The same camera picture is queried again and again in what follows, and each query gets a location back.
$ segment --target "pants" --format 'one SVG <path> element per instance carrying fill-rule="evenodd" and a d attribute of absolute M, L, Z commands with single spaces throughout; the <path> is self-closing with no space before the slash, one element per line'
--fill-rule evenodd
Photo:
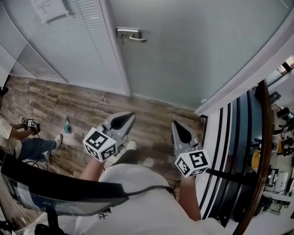
<path fill-rule="evenodd" d="M 44 140 L 40 138 L 26 138 L 22 141 L 22 149 L 18 156 L 18 159 L 31 160 L 36 162 L 45 162 L 44 152 L 50 151 L 56 148 L 56 142 L 54 140 Z"/>
<path fill-rule="evenodd" d="M 114 163 L 112 166 L 118 165 L 118 164 L 138 164 L 139 161 L 139 153 L 137 150 L 129 149 L 127 150 L 120 159 Z"/>

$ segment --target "black monitor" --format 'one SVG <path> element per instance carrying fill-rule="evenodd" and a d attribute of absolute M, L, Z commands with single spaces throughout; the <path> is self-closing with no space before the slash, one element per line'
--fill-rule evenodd
<path fill-rule="evenodd" d="M 4 157 L 1 173 L 11 196 L 23 207 L 37 211 L 91 216 L 129 199 L 121 184 L 67 177 L 10 155 Z"/>

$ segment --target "door handle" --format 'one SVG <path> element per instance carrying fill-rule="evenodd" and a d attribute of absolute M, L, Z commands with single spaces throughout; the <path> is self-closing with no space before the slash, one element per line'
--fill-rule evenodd
<path fill-rule="evenodd" d="M 134 42 L 147 42 L 148 41 L 148 39 L 137 39 L 134 36 L 135 36 L 134 33 L 132 33 L 129 37 L 129 40 L 134 41 Z"/>
<path fill-rule="evenodd" d="M 142 39 L 142 31 L 131 28 L 117 28 L 116 34 L 120 37 L 121 43 L 124 44 L 124 39 L 127 38 L 133 42 L 147 42 L 147 39 Z"/>

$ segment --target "plastic bottle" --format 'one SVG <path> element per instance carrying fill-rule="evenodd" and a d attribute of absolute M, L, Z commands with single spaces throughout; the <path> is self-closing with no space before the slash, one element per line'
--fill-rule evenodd
<path fill-rule="evenodd" d="M 67 134 L 72 133 L 72 130 L 71 130 L 70 125 L 69 125 L 68 118 L 65 118 L 64 132 L 67 133 Z"/>

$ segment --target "door frame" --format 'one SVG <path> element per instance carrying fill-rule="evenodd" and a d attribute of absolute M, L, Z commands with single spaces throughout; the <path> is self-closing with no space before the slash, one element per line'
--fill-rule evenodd
<path fill-rule="evenodd" d="M 240 97 L 294 54 L 294 7 L 261 50 L 195 114 L 210 115 Z"/>
<path fill-rule="evenodd" d="M 101 26 L 105 33 L 106 40 L 112 45 L 112 50 L 114 54 L 114 60 L 117 62 L 119 66 L 119 71 L 121 77 L 123 79 L 124 90 L 126 96 L 131 96 L 132 92 L 130 89 L 130 83 L 127 78 L 127 73 L 124 66 L 124 60 L 121 54 L 121 50 L 119 48 L 119 43 L 117 41 L 116 35 L 116 27 L 114 24 L 114 17 L 112 8 L 108 0 L 94 0 L 97 8 L 97 12 L 99 16 L 102 16 L 104 20 L 101 20 Z"/>

